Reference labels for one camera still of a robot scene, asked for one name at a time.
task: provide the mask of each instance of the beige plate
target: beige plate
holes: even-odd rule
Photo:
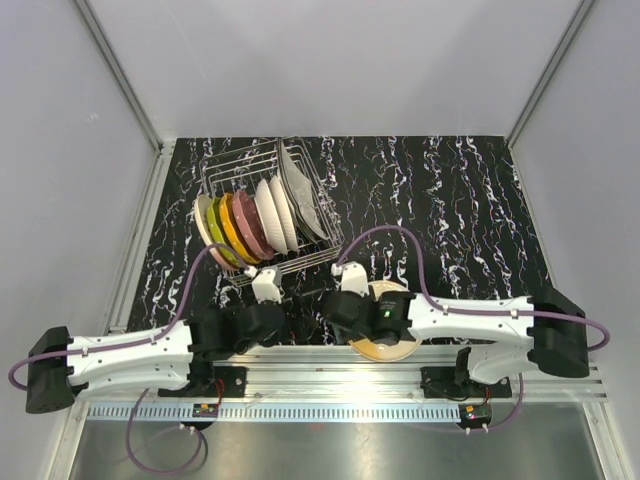
[[[396,282],[388,280],[374,280],[369,282],[373,287],[373,294],[378,298],[384,292],[396,291],[406,292],[407,289]],[[349,342],[356,351],[365,358],[375,362],[397,362],[403,358],[407,358],[415,352],[420,344],[420,340],[401,340],[396,345],[376,345],[371,340],[358,340],[357,342]]]

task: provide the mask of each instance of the metal beam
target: metal beam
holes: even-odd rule
[[[533,92],[531,92],[531,95],[529,96],[527,103],[522,109],[518,120],[511,129],[511,133],[509,133],[509,135],[507,136],[507,144],[509,145],[509,148],[513,148],[518,141],[518,138],[520,138],[520,135],[527,126],[527,123],[529,123],[531,115],[540,103],[540,100],[549,87],[551,80],[553,80],[553,77],[555,76],[556,72],[560,68],[560,65],[565,59],[569,48],[571,48],[571,45],[573,44],[576,37],[578,36],[578,33],[587,21],[589,14],[593,11],[593,7],[596,5],[596,3],[598,3],[598,0],[580,1],[580,4],[576,8],[573,16],[571,17],[571,20],[569,21],[569,24],[567,25],[567,28],[560,37],[560,41],[556,45],[551,58],[547,62],[542,75],[538,79],[538,83],[536,83],[536,86],[534,87]]]
[[[105,35],[104,30],[100,25],[100,22],[93,8],[89,4],[89,0],[71,0],[71,3],[75,6],[80,19],[87,27],[87,31],[89,32],[93,43],[95,44],[98,52],[105,61],[105,64],[111,72],[113,79],[118,84],[118,88],[122,92],[122,95],[131,108],[131,111],[138,120],[140,128],[142,128],[142,131],[147,137],[147,140],[151,144],[155,155],[158,155],[160,153],[163,141],[158,135],[158,132],[156,132],[153,124],[151,123],[151,120],[149,119],[149,116],[144,111],[142,104],[138,100],[138,97],[133,91],[129,80],[124,73],[124,70],[120,66],[118,59],[113,53],[113,49],[111,48],[109,40],[107,39],[107,36]]]

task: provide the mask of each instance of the black marble tabletop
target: black marble tabletop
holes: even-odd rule
[[[190,263],[203,247],[193,214],[204,192],[198,164],[206,157],[268,139],[179,139],[149,241],[129,331],[166,325],[181,298]],[[412,230],[425,254],[432,294],[505,298],[550,280],[513,161],[502,137],[312,137],[304,139],[340,215],[345,246],[375,225]],[[418,291],[416,253],[400,234],[378,233],[351,259],[371,279]],[[320,318],[322,294],[334,288],[330,264],[283,277],[291,334],[298,323],[310,343],[336,343]],[[251,301],[250,287],[229,284],[213,259],[199,269],[187,312]]]

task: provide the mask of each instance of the white wall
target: white wall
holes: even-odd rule
[[[598,355],[640,476],[640,3],[601,1],[515,148],[560,289],[612,330]]]
[[[92,0],[164,138],[507,135],[578,0]]]
[[[0,363],[99,334],[153,156],[68,0],[0,2]],[[26,372],[20,372],[21,378]],[[42,480],[59,414],[0,381],[2,478]]]

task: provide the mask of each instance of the wire rack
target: wire rack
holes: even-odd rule
[[[335,203],[327,194],[304,141],[300,137],[289,137],[283,141],[296,166],[311,180],[318,220],[329,237],[326,241],[313,243],[296,229],[299,253],[276,253],[272,260],[258,265],[277,265],[283,274],[288,274],[337,258],[344,243],[344,235]],[[244,189],[249,195],[254,195],[260,180],[271,180],[278,173],[277,146],[278,141],[271,140],[204,158],[199,165],[204,193],[220,197],[225,193]],[[242,273],[224,270],[224,275],[239,287],[251,282]]]

